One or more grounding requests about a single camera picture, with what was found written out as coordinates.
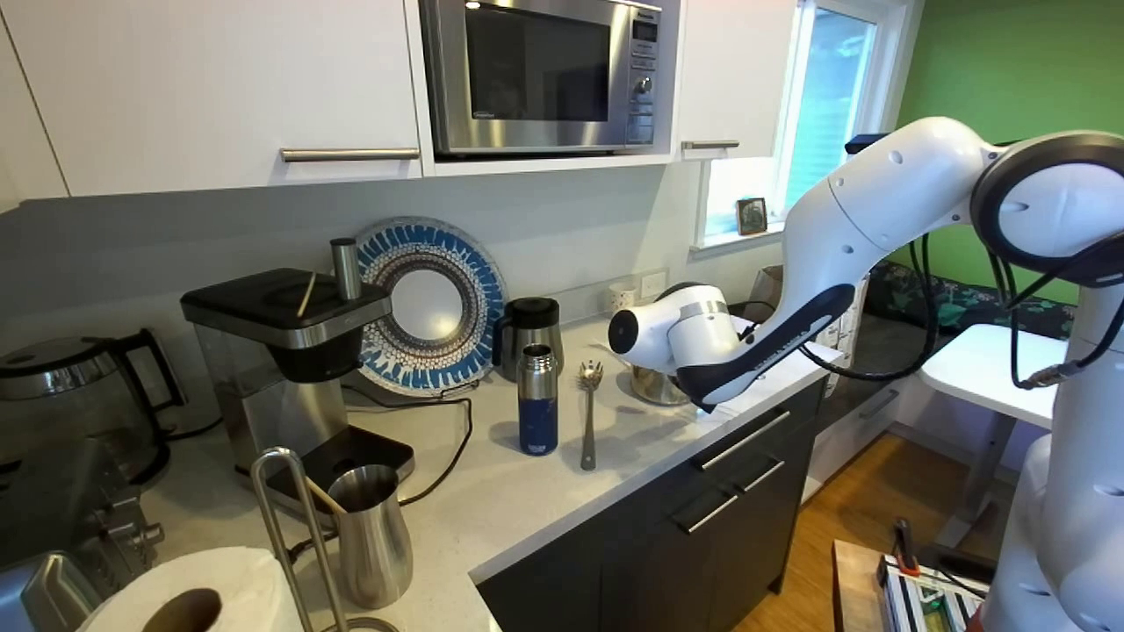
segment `built-in microwave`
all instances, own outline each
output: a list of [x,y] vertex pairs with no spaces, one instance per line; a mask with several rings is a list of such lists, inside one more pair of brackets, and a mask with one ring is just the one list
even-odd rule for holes
[[641,150],[660,121],[660,5],[421,0],[440,159]]

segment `window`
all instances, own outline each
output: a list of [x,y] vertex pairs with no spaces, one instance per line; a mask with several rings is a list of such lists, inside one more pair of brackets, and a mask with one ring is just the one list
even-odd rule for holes
[[740,239],[736,201],[766,196],[770,230],[865,128],[895,126],[908,71],[918,0],[804,0],[774,159],[707,165],[698,244]]

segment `dark cabinet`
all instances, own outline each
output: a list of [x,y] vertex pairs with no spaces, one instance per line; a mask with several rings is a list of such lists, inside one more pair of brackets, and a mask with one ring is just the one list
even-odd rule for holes
[[781,588],[823,381],[481,581],[504,632],[735,629]]

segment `wall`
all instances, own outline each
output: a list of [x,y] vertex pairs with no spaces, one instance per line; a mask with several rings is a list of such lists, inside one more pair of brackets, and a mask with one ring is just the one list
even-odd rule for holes
[[[900,120],[951,117],[987,139],[1124,133],[1120,0],[926,0]],[[932,239],[939,273],[989,284],[969,227]]]
[[268,268],[325,270],[325,242],[378,218],[425,215],[469,230],[504,294],[558,294],[590,318],[625,273],[714,282],[743,299],[776,244],[693,256],[698,165],[481,175],[177,196],[38,201],[0,215],[0,349],[64,332],[156,327],[209,407],[178,294]]

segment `green wall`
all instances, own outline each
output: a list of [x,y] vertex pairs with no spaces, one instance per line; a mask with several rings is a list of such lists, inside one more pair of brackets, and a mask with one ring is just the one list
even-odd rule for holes
[[[1124,0],[924,0],[900,120],[921,117],[987,139],[1124,133]],[[932,259],[941,276],[994,284],[966,225],[932,234]],[[1071,301],[1076,286],[1042,294]]]

